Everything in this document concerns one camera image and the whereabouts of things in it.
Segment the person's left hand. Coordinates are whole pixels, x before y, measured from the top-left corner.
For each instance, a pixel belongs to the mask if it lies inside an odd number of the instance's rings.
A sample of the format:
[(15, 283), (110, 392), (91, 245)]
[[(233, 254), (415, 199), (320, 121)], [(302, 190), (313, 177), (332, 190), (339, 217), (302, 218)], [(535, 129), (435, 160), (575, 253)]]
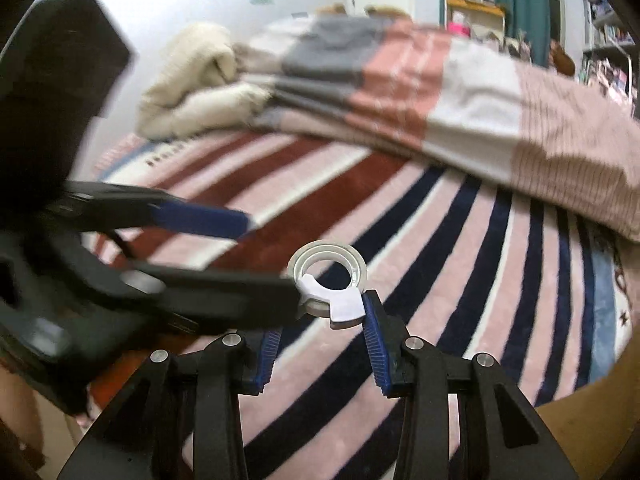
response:
[(43, 436), (37, 401), (32, 388), (21, 376), (2, 367), (0, 372), (1, 419), (18, 440), (43, 450)]

